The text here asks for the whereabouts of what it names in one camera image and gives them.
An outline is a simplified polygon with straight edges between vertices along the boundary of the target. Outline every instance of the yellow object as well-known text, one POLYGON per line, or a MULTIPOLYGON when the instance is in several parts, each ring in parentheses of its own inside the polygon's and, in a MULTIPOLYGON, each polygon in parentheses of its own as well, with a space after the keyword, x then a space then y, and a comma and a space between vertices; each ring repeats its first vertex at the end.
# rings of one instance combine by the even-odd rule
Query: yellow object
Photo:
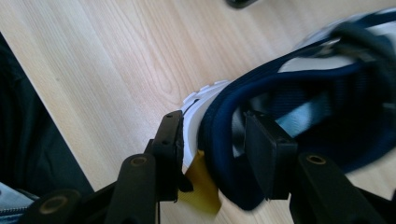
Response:
POLYGON ((198 210, 215 215, 221 208, 219 189, 213 182, 205 164, 205 153, 198 150, 186 172, 194 187, 192 192, 179 192, 178 198, 198 210))

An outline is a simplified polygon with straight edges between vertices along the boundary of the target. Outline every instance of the black fabric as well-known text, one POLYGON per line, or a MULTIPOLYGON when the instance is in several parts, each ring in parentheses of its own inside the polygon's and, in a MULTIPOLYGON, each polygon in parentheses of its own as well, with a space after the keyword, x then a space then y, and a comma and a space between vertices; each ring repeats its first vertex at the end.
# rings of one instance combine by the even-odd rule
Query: black fabric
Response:
POLYGON ((0 181, 37 196, 93 193, 32 84, 0 36, 0 181))

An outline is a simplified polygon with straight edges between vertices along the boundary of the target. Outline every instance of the navy blue shoe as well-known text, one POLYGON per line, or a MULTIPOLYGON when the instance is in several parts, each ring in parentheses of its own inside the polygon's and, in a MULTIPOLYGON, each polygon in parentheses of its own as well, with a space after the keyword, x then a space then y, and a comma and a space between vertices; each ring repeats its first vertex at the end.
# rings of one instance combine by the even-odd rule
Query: navy blue shoe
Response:
POLYGON ((297 153, 326 155, 345 172, 377 160, 396 145, 395 52, 393 8, 333 23, 294 52, 203 88, 182 108, 185 164, 199 148, 229 200, 252 210, 267 199, 246 156, 248 111, 271 116, 297 153))

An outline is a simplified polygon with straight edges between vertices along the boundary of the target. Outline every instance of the wood grain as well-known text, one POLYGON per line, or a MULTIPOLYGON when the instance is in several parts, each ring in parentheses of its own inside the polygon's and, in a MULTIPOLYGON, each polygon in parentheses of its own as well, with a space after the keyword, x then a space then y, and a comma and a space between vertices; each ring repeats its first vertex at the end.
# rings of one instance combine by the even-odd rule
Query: wood grain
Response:
MULTIPOLYGON (((233 80, 291 51, 306 35, 393 0, 0 2, 0 30, 95 189, 142 152, 164 114, 192 91, 233 80)), ((390 198, 396 155, 350 175, 390 198)), ((224 199, 216 217, 163 204, 163 223, 291 223, 287 202, 240 211, 224 199)))

